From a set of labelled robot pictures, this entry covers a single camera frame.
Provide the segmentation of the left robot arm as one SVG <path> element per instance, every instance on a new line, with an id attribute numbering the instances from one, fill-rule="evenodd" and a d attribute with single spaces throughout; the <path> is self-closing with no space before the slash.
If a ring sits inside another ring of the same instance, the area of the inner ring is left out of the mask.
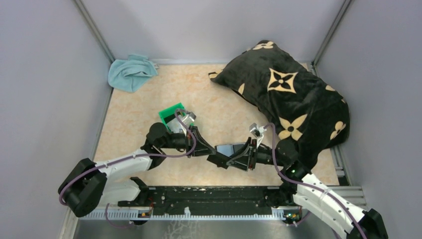
<path id="1" fill-rule="evenodd" d="M 77 217 L 91 213 L 99 205 L 130 206 L 147 186 L 137 177 L 122 178 L 158 167 L 168 154 L 163 149 L 183 149 L 186 157 L 216 155 L 216 150 L 199 134 L 196 126 L 186 133 L 171 133 L 161 122 L 154 123 L 143 146 L 133 153 L 102 162 L 80 160 L 58 189 L 59 202 Z"/>

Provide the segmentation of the white gold VIP card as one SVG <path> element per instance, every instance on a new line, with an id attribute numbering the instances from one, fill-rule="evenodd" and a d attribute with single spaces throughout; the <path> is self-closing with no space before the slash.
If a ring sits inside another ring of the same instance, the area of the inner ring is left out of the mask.
<path id="1" fill-rule="evenodd" d="M 176 119 L 175 116 L 170 116 L 169 121 L 166 123 L 169 131 L 173 133 L 183 133 L 186 134 L 186 129 L 181 125 L 181 123 Z"/>

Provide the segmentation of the green plastic bin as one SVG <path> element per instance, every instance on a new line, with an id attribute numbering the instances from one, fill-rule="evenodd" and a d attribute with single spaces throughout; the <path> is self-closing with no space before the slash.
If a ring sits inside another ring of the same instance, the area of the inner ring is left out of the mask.
<path id="1" fill-rule="evenodd" d="M 169 132 L 187 134 L 187 130 L 176 119 L 176 116 L 180 118 L 185 126 L 193 124 L 195 120 L 191 115 L 185 114 L 184 109 L 182 103 L 177 103 L 159 112 L 159 117 Z"/>

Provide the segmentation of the black card holder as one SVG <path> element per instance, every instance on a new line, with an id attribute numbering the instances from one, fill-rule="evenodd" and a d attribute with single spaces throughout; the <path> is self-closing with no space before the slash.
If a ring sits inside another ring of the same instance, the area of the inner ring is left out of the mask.
<path id="1" fill-rule="evenodd" d="M 244 145 L 245 143 L 217 145 L 214 147 L 216 154 L 209 155 L 207 161 L 224 169 L 227 169 L 228 167 L 235 167 L 241 170 L 247 170 L 245 160 L 237 159 L 227 165 L 227 162 L 232 158 L 232 155 L 236 154 L 239 150 L 242 150 Z"/>

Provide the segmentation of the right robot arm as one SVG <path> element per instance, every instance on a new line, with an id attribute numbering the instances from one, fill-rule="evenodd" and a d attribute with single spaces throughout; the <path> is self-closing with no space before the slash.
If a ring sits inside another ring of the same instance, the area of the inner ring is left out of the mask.
<path id="1" fill-rule="evenodd" d="M 323 184 L 298 160 L 298 151 L 289 141 L 279 141 L 269 147 L 248 139 L 244 144 L 217 146 L 228 158 L 224 166 L 242 170 L 253 169 L 257 163 L 274 164 L 282 184 L 264 194 L 269 207 L 296 205 L 325 222 L 340 239 L 387 239 L 382 216 L 374 209 L 368 211 L 344 199 Z"/>

